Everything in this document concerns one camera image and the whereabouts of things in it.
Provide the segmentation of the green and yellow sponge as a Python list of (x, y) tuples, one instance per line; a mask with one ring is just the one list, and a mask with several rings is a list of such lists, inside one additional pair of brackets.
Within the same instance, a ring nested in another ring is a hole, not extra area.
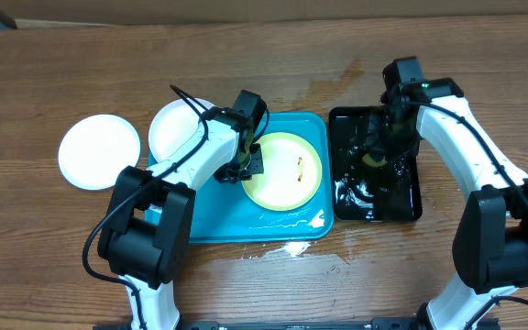
[(370, 167), (373, 167), (373, 168), (379, 168), (379, 167), (382, 167), (382, 166), (384, 166), (384, 165), (386, 165), (388, 163), (388, 161), (386, 161), (384, 158), (382, 158), (381, 160), (374, 160), (369, 153), (365, 154), (362, 157), (362, 161), (366, 165), (368, 165)]

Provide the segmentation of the white plate with sauce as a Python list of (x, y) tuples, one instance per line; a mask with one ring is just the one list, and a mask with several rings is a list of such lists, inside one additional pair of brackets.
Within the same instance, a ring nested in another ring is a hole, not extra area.
[(127, 166), (136, 166), (141, 142), (136, 129), (117, 115), (92, 115), (73, 125), (58, 151), (63, 177), (72, 185), (90, 191), (116, 183)]

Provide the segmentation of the yellow plate with sauce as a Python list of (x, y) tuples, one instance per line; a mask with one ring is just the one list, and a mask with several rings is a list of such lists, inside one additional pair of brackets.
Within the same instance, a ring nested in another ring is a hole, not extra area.
[(313, 145), (286, 132), (269, 133), (258, 143), (264, 171), (242, 182), (247, 196), (272, 211), (290, 211), (311, 200), (323, 178), (322, 162)]

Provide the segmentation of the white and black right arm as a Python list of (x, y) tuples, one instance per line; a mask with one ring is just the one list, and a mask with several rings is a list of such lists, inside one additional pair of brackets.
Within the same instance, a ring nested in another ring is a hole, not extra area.
[(427, 140), (466, 199), (452, 244), (456, 273), (419, 308), (411, 329), (478, 329), (495, 306), (528, 299), (528, 174), (494, 144), (456, 95), (402, 99), (370, 114), (368, 154), (382, 161)]

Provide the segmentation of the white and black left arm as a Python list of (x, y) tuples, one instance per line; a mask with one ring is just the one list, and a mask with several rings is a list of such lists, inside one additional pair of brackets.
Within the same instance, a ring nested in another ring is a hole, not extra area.
[(126, 287), (132, 329), (174, 329), (181, 315), (173, 280), (189, 246), (197, 192), (217, 173), (234, 183), (262, 173), (259, 126), (268, 109), (213, 107), (198, 115), (195, 131), (166, 159), (117, 177), (107, 214), (87, 238), (108, 262), (108, 281)]

